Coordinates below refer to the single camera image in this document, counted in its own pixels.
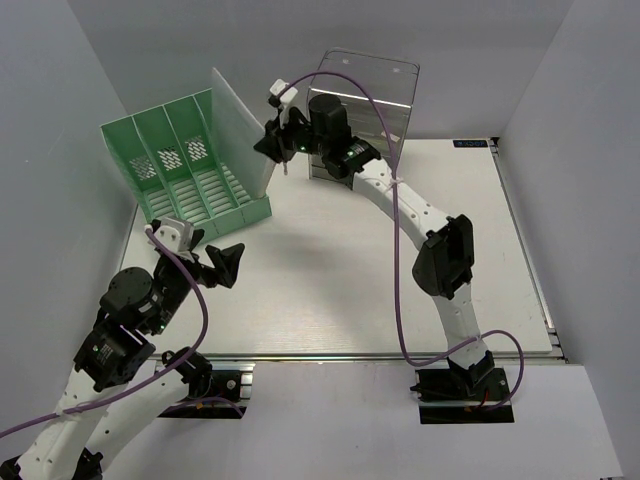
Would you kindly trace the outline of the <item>plastic sleeve with printed sheets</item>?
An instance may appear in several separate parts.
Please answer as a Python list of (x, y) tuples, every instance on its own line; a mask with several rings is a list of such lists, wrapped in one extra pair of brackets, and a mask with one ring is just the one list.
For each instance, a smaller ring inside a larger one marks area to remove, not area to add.
[(252, 199), (266, 196), (275, 164), (256, 152), (264, 127), (218, 69), (211, 69), (211, 140), (224, 163)]

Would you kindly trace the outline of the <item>clear plastic drawer cabinet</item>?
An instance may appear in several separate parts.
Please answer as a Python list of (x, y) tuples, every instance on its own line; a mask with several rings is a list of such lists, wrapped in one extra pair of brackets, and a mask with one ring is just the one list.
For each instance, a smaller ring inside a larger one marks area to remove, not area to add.
[(391, 163), (388, 145), (401, 154), (420, 67), (396, 58), (333, 48), (326, 51), (318, 68), (349, 76), (358, 84), (323, 74), (310, 81), (307, 98), (337, 96), (346, 109), (352, 134), (370, 143)]

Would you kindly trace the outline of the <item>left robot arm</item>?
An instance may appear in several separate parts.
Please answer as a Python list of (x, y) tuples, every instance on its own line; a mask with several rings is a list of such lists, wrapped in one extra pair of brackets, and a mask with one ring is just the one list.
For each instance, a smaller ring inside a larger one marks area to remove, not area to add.
[(166, 351), (166, 375), (118, 399), (154, 353), (148, 335), (168, 326), (194, 284), (235, 284), (245, 246), (207, 246), (210, 265), (159, 255), (153, 272), (118, 272), (100, 299), (93, 329), (74, 358), (56, 418), (23, 454), (4, 461), (4, 479), (100, 479), (119, 453), (153, 420), (174, 405), (217, 400), (211, 363), (190, 347)]

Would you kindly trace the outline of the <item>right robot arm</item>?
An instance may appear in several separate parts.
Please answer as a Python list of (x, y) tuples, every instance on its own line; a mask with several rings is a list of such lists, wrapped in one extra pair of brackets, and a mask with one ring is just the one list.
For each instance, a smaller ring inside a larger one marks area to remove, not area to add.
[(291, 106), (282, 94), (269, 98), (277, 110), (254, 148), (277, 163), (297, 153), (318, 156), (328, 173), (399, 222), (417, 250), (412, 277), (438, 311), (450, 354), (453, 390), (472, 399), (488, 385), (493, 355), (481, 337), (471, 298), (474, 265), (473, 225), (465, 215), (449, 216), (411, 187), (393, 178), (381, 153), (353, 135), (339, 98), (320, 94), (308, 111)]

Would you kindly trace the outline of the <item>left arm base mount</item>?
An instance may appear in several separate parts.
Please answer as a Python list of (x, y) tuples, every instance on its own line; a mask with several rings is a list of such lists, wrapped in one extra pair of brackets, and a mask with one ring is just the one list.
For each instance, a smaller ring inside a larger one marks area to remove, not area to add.
[(210, 379), (163, 411), (160, 418), (241, 419), (251, 398), (254, 363), (212, 361)]

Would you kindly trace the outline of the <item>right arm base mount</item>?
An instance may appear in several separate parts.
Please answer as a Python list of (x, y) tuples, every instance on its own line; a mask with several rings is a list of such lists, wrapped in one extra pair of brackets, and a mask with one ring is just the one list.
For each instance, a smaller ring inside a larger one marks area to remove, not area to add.
[(416, 371), (416, 383), (410, 388), (418, 401), (422, 425), (473, 425), (514, 423), (511, 402), (504, 401), (509, 385), (503, 368), (494, 369), (473, 390), (448, 369)]

